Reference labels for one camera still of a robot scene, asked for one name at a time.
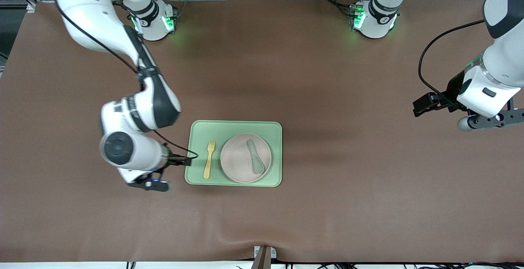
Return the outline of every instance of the tabletop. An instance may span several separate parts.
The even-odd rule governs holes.
[[[0,80],[0,261],[239,260],[261,244],[292,262],[522,261],[524,128],[412,112],[422,50],[482,4],[406,0],[371,40],[325,0],[187,3],[147,43],[182,103],[160,132],[187,145],[195,120],[276,121],[282,183],[189,185],[170,167],[169,192],[127,187],[99,154],[100,108],[136,92],[133,73],[37,4]],[[454,32],[423,73],[444,90],[491,43],[483,25]]]

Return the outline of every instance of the green tray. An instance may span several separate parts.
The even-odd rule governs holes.
[[[264,177],[253,183],[237,183],[228,178],[220,166],[220,153],[233,136],[253,133],[264,139],[271,150],[271,165]],[[209,141],[216,146],[211,159],[211,174],[204,179]],[[189,149],[198,153],[191,166],[185,167],[185,181],[194,185],[228,185],[277,187],[282,181],[282,126],[277,122],[240,122],[234,120],[197,120],[191,126]]]

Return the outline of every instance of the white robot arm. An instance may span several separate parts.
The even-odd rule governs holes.
[[[486,0],[483,17],[493,45],[451,79],[442,93],[447,100],[429,93],[415,101],[415,116],[443,105],[469,113],[458,122],[463,131],[524,122],[512,99],[524,86],[524,0]]]
[[[385,36],[397,19],[397,11],[404,0],[362,0],[361,20],[355,23],[358,30],[368,38],[378,39]]]
[[[191,159],[172,154],[165,144],[145,133],[172,125],[181,112],[180,103],[144,45],[142,36],[116,16],[113,1],[56,0],[56,4],[67,31],[77,43],[95,51],[126,54],[137,67],[134,71],[142,90],[102,107],[103,137],[99,147],[103,159],[118,168],[127,185],[167,191],[170,183],[152,178],[151,174],[162,173],[169,165],[188,165]],[[142,30],[160,30],[155,28],[158,4],[153,0],[142,1],[124,0],[133,2],[127,6],[146,5],[136,11],[151,18],[147,26],[142,25]]]

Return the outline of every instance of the utensil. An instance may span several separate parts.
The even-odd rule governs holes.
[[[252,139],[247,140],[247,148],[249,148],[251,159],[253,159],[253,170],[255,170],[257,174],[262,174],[264,172],[264,163],[258,156],[257,148]]]
[[[262,161],[263,171],[259,174],[254,169],[254,160],[247,145],[252,140],[256,156]],[[271,166],[271,149],[269,144],[257,135],[243,133],[229,139],[221,148],[220,165],[224,174],[237,183],[253,183],[268,173]]]
[[[204,168],[204,179],[209,179],[211,172],[211,157],[215,151],[215,140],[211,140],[208,144],[208,161],[206,161],[206,167]]]

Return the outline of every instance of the yellow fork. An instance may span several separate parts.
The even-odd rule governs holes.
[[[204,168],[204,179],[209,179],[209,173],[211,172],[211,157],[215,151],[215,140],[211,140],[208,144],[208,161],[206,161],[206,168]]]

